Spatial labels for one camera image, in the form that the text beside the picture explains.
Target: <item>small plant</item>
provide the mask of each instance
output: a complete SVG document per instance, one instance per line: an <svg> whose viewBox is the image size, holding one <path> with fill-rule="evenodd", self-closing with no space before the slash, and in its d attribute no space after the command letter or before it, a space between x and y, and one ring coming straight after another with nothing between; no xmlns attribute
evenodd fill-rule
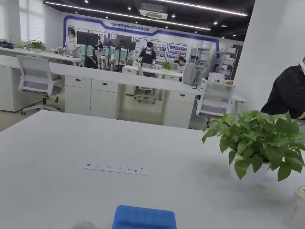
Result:
<svg viewBox="0 0 305 229"><path fill-rule="evenodd" d="M292 120L289 113L268 115L259 111L247 111L238 114L237 122L226 114L222 119L213 120L210 125L214 129L207 131L202 142L208 137L219 136L219 148L223 153L229 152L229 164L235 157L234 168L236 174L242 179L250 165L253 172L257 172L263 163L269 163L269 168L277 168L278 181L290 176L291 170L301 173L305 166L301 150L305 145L296 142L304 139L300 133L298 122Z"/></svg>
<svg viewBox="0 0 305 229"><path fill-rule="evenodd" d="M27 48L30 49L40 49L42 51L46 50L46 46L42 42L37 42L36 40L29 41Z"/></svg>
<svg viewBox="0 0 305 229"><path fill-rule="evenodd" d="M164 62L164 63L162 64L162 68L163 68L163 69L166 69L166 70L168 70L168 71L171 69L171 67L172 67L172 64L169 63L169 62Z"/></svg>

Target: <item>ceiling light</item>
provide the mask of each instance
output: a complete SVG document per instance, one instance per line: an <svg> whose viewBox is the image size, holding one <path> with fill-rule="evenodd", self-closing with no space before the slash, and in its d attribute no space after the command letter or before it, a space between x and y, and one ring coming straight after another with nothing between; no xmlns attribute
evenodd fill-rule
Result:
<svg viewBox="0 0 305 229"><path fill-rule="evenodd" d="M233 11L228 11L228 10L217 9L217 8L213 8L213 7L194 5L194 4L185 3L185 2L178 2L178 1L172 1L172 0L156 0L156 1L162 1L162 2L177 4L177 5L181 5L181 6L196 7L196 8L200 8L203 10L212 10L212 11L216 11L216 12L229 13L229 14L234 14L234 15L244 16L244 17L248 16L248 14L246 14L246 13L238 13L238 12L233 12Z"/></svg>
<svg viewBox="0 0 305 229"><path fill-rule="evenodd" d="M178 25L178 26L183 26L183 27L188 27L188 28L193 28L193 29L198 29L198 30L211 30L209 28L204 28L204 27L199 27L199 26L194 26L194 25L187 25L187 24L175 23L175 22L171 22L171 21L150 19L150 18L133 16L133 15L123 14L123 13L107 12L107 11L102 11L102 10L94 10L94 9L89 9L89 8L85 8L85 7L65 5L65 4L60 4L60 3L50 2L50 1L46 1L45 3L49 4L49 5L63 6L63 7L68 7L68 8L72 8L72 9L78 9L78 10L86 10L86 11L91 11L91 12L99 12L99 13L104 13L104 14L117 15L117 16L122 16L122 17L133 18L133 19L154 21L154 22L166 23L166 24L170 24L170 25Z"/></svg>

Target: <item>power outlet strip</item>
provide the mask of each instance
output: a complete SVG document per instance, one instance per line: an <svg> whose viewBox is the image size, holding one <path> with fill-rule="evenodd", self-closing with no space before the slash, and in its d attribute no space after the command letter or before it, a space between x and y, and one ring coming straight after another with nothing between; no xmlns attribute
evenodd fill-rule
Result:
<svg viewBox="0 0 305 229"><path fill-rule="evenodd" d="M102 164L99 162L88 162L85 166L85 169L149 176L148 171L143 167L135 168L129 166L118 166L113 164Z"/></svg>

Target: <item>ceiling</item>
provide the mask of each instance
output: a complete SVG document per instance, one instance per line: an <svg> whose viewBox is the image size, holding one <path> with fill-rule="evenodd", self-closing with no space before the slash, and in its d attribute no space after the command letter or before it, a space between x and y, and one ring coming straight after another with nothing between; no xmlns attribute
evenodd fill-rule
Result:
<svg viewBox="0 0 305 229"><path fill-rule="evenodd" d="M168 21L188 24L193 26L210 28L210 31L196 30L193 28L187 28L177 25L168 25L168 29L176 31L184 31L198 34L225 37L227 39L244 41L249 21L251 18L252 10L255 0L179 0L180 2L208 6L213 8L219 8L222 10L235 11L239 13L246 13L248 16L236 16L227 13L215 12L211 10L202 10L194 7L181 6L172 3L163 3L157 0L88 0L89 3L85 3L84 0L48 0L50 2L56 2L66 5L73 5L79 7L86 7L95 10L111 11L123 14L130 14L134 16L141 16L139 10L143 1L148 3L162 4L167 7ZM52 7L68 13L75 13L75 9L55 6ZM98 18L109 17L110 20L123 21L135 23L138 21L141 25L153 26L157 28L165 28L166 24L160 22L151 22L146 20L135 20L128 17L122 17L117 15L105 15L99 12L91 12L78 10L78 14L93 16Z"/></svg>

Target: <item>blue tray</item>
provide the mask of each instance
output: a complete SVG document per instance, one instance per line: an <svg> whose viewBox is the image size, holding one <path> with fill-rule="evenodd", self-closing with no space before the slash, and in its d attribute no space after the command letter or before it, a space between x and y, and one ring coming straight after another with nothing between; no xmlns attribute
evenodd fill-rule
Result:
<svg viewBox="0 0 305 229"><path fill-rule="evenodd" d="M177 229L172 211L119 205L112 229Z"/></svg>

